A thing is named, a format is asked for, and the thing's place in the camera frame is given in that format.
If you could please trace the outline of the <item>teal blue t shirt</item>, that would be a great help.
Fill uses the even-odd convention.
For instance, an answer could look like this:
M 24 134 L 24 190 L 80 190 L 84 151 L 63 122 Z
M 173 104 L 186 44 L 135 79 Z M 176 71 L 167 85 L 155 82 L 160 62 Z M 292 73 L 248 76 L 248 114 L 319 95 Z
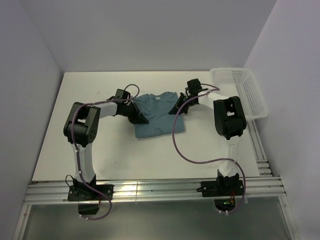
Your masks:
M 159 95 L 143 94 L 133 101 L 143 116 L 149 121 L 148 124 L 135 124 L 134 133 L 137 139 L 153 138 L 172 133 L 174 114 L 169 111 L 178 100 L 176 92 L 163 92 Z

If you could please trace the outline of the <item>white perforated plastic basket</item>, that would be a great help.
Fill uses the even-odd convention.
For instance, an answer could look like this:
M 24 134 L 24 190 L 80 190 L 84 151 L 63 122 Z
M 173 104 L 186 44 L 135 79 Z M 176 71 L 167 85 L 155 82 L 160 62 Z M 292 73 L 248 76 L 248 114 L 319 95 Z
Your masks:
M 265 98 L 251 70 L 240 67 L 219 67 L 211 69 L 209 73 L 210 83 L 220 88 L 221 95 L 240 98 L 248 121 L 268 116 Z

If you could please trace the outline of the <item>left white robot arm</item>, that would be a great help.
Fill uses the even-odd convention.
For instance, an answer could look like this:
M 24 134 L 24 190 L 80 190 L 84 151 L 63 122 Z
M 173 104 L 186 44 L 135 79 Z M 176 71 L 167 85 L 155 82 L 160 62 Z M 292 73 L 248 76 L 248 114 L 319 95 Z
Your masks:
M 97 137 L 99 121 L 117 115 L 128 118 L 131 124 L 149 123 L 132 99 L 111 97 L 97 103 L 75 102 L 63 127 L 63 134 L 72 145 L 75 159 L 72 192 L 86 200 L 102 194 L 96 186 L 92 160 L 92 146 Z

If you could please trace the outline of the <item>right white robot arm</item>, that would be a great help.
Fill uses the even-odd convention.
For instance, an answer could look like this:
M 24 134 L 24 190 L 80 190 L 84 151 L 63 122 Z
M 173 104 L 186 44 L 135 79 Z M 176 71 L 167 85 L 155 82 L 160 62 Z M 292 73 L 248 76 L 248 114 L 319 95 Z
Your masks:
M 175 140 L 175 128 L 178 115 L 187 114 L 190 107 L 203 105 L 213 110 L 214 127 L 217 134 L 221 137 L 221 146 L 224 152 L 223 157 L 207 161 L 194 161 L 185 157 L 177 147 Z M 217 178 L 214 181 L 215 187 L 207 192 L 227 195 L 244 195 L 246 192 L 246 177 L 244 170 L 237 160 L 239 151 L 239 141 L 247 128 L 247 120 L 238 96 L 223 96 L 214 91 L 208 90 L 201 94 L 190 93 L 180 94 L 174 107 L 168 112 L 174 115 L 172 126 L 172 141 L 177 153 L 189 163 L 204 165 L 209 163 L 219 163 Z

